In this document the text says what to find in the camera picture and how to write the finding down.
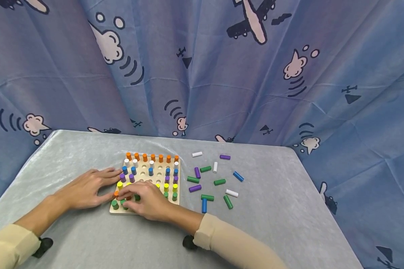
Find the beige sleeve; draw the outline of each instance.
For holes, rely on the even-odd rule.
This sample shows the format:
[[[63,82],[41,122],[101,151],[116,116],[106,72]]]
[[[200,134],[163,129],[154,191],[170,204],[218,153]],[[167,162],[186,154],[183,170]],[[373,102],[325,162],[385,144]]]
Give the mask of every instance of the beige sleeve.
[[[287,268],[268,246],[213,215],[205,214],[193,242],[216,252],[238,268]]]
[[[29,230],[15,224],[0,231],[0,269],[20,266],[40,247],[40,240]]]

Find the gray velvet tablecloth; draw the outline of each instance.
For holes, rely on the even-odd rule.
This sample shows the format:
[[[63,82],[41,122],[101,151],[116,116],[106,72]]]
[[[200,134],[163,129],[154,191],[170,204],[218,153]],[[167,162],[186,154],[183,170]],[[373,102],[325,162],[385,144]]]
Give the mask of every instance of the gray velvet tablecloth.
[[[91,168],[119,168],[125,153],[144,152],[181,157],[182,206],[200,212],[200,195],[215,196],[208,213],[244,230],[274,249],[290,269],[362,268],[325,206],[295,152],[286,147],[170,139],[59,130],[30,157],[0,198],[0,229],[46,195]],[[191,153],[203,155],[192,158]],[[220,160],[230,155],[230,161]],[[195,166],[218,161],[218,173],[202,174],[202,190],[189,193]],[[232,173],[238,171],[240,182]],[[215,179],[227,183],[214,186]],[[231,197],[228,210],[226,188]],[[22,268],[35,269],[198,269],[233,268],[212,252],[182,247],[185,233],[140,216],[109,214],[109,204],[69,212],[44,234],[54,246]]]

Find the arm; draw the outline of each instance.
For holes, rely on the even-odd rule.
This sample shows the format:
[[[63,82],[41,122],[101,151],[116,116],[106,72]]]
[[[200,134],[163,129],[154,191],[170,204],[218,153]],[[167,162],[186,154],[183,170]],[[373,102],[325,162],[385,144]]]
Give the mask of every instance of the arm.
[[[57,218],[70,209],[95,207],[114,198],[113,193],[97,196],[100,187],[119,180],[121,170],[89,170],[46,197],[38,206],[0,231],[0,269],[13,269],[33,255],[40,237]]]
[[[194,244],[212,250],[238,268],[286,269],[268,246],[213,215],[193,212],[169,203],[160,190],[149,182],[136,182],[120,190],[119,200],[137,193],[140,203],[127,201],[124,206],[148,220],[174,224],[194,235]]]

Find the hand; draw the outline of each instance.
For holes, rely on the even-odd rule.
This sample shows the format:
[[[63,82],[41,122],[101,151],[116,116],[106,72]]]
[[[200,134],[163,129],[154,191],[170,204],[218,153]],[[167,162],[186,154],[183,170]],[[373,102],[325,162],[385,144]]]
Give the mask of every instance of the hand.
[[[130,208],[136,214],[147,220],[166,221],[168,212],[173,207],[156,185],[149,181],[138,181],[127,185],[119,192],[118,200],[137,194],[141,197],[139,202],[126,201],[123,206]]]
[[[114,199],[113,192],[102,196],[97,196],[97,192],[101,187],[117,183],[120,180],[120,173],[122,170],[115,170],[114,167],[102,171],[88,170],[58,190],[53,196],[63,203],[66,209],[96,207]]]

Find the curtain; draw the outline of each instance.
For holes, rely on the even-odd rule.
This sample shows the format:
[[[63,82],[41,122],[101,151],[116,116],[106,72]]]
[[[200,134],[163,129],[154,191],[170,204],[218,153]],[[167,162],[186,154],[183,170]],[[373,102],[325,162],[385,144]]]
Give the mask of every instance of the curtain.
[[[0,196],[57,129],[290,147],[404,269],[404,0],[0,0]]]

